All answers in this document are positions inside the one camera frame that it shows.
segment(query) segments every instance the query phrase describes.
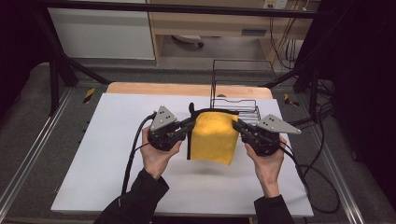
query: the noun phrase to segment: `yellow towel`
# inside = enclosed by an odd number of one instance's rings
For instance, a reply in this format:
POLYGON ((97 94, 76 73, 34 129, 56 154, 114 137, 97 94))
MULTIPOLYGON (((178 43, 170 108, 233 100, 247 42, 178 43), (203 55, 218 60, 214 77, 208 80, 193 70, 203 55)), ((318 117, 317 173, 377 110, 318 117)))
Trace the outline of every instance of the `yellow towel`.
POLYGON ((191 134, 191 160, 230 165, 238 139, 232 120, 238 121, 238 116, 224 112, 199 114, 191 134))

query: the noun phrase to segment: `hand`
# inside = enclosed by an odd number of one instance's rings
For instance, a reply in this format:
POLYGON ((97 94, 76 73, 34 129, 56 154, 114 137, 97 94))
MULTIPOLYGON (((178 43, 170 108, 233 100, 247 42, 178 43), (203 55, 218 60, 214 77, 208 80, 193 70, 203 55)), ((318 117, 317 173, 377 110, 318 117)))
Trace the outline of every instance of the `hand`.
MULTIPOLYGON (((286 146, 286 140, 279 136, 281 147, 286 146)), ((260 180, 262 185, 262 191, 266 198, 273 198, 279 195, 279 185, 277 184, 277 178, 279 177, 280 167, 284 159, 284 152, 277 150, 276 153, 269 157, 259 157, 256 155, 254 149, 249 145, 245 144, 247 149, 247 155, 253 160, 256 176, 260 180)))
POLYGON ((143 157, 143 165, 145 170, 154 178, 159 179, 163 174, 169 160, 178 153, 181 141, 178 141, 169 151, 161 151, 148 144, 149 126, 142 130, 142 148, 140 151, 143 157))

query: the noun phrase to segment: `power outlet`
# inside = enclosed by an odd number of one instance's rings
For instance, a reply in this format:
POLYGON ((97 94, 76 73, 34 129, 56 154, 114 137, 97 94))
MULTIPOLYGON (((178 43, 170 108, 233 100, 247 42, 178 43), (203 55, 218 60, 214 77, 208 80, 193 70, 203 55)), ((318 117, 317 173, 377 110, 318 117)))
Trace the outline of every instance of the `power outlet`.
POLYGON ((276 0, 265 0, 262 8, 275 8, 276 0))
POLYGON ((285 9, 288 0, 276 0, 275 9, 285 9))

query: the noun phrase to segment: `wall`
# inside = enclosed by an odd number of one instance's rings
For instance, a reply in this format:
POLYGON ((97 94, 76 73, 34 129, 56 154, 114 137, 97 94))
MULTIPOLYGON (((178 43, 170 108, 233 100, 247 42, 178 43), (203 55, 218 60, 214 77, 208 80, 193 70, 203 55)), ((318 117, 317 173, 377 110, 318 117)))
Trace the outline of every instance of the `wall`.
MULTIPOLYGON (((145 0, 96 0, 146 3, 145 0)), ((49 8, 65 53, 74 58, 154 60, 146 12, 49 8)))

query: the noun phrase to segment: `person's left hand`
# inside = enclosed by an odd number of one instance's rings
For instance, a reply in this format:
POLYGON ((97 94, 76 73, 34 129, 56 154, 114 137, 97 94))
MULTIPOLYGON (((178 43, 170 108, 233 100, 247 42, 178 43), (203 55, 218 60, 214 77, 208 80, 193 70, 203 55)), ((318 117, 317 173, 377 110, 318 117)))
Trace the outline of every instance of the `person's left hand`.
POLYGON ((142 130, 142 146, 140 151, 143 157, 143 165, 145 170, 154 178, 159 179, 166 169, 169 160, 179 152, 181 141, 178 141, 169 151, 161 151, 156 149, 149 140, 149 126, 142 130))

